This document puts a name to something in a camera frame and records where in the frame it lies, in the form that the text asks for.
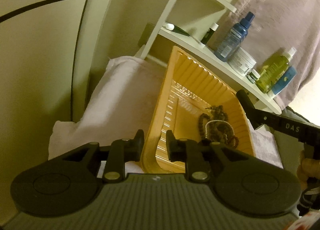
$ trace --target blue container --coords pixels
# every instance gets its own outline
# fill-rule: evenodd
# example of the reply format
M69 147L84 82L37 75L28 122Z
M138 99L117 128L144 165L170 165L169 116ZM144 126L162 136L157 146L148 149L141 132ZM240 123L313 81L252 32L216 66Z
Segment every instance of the blue container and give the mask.
M287 69L287 71L281 76L278 82L273 85L271 90L268 92L268 96L274 98L290 83L290 81L294 78L296 74L296 69L290 66Z
M248 35L248 29L254 18L254 14L249 12L240 23L236 23L227 36L221 42L214 54L222 61L226 62L233 52L240 46L240 43Z

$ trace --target white towel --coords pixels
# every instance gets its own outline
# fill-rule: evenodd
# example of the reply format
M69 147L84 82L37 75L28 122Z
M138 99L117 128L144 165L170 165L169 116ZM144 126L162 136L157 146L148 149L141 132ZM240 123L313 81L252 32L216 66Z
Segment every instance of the white towel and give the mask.
M268 126L265 125L254 130L249 120L248 125L256 157L283 169L276 139L268 130Z
M78 123L57 121L49 142L49 159L88 142L100 146L146 134L156 106L164 71L144 60L123 56L109 61ZM143 173L134 162L126 172Z

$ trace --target plastic tray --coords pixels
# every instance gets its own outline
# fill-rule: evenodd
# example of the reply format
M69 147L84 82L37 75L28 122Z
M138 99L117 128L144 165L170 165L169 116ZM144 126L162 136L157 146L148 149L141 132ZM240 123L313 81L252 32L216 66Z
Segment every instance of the plastic tray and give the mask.
M141 155L145 173L183 173L184 163L170 162L165 136L200 141L198 120L210 106L223 105L236 137L238 150L255 155L244 111L236 92L179 47L174 46Z

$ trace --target finger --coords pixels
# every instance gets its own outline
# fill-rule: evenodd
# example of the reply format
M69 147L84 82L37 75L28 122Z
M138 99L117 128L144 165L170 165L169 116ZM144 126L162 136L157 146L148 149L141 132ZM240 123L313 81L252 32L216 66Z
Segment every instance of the finger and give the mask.
M304 156L304 151L302 150L299 154L299 164L302 163L302 161L304 160L305 156Z
M301 190L304 191L307 189L308 183L300 181L300 187L301 187Z
M306 158L301 165L302 170L309 177L320 179L320 161Z
M299 165L297 169L297 176L300 181L307 182L309 176L302 170L302 166Z

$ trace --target white jar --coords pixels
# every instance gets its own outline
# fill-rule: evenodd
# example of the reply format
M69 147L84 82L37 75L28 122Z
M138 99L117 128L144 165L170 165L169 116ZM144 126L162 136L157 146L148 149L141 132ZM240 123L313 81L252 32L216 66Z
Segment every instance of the white jar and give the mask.
M256 61L241 47L232 55L228 61L229 65L242 77L245 77L253 66L256 64Z

